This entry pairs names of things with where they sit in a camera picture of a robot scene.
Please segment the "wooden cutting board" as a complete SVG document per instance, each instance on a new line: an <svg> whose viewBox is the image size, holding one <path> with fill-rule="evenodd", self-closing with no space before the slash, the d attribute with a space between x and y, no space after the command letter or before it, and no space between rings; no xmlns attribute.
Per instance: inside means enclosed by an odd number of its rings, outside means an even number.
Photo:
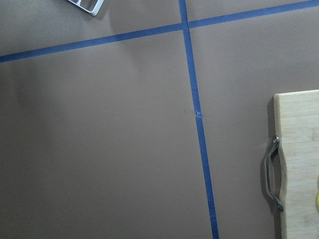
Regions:
<svg viewBox="0 0 319 239"><path fill-rule="evenodd" d="M274 95L275 131L280 138L281 234L284 239L317 239L319 212L319 92Z"/></svg>

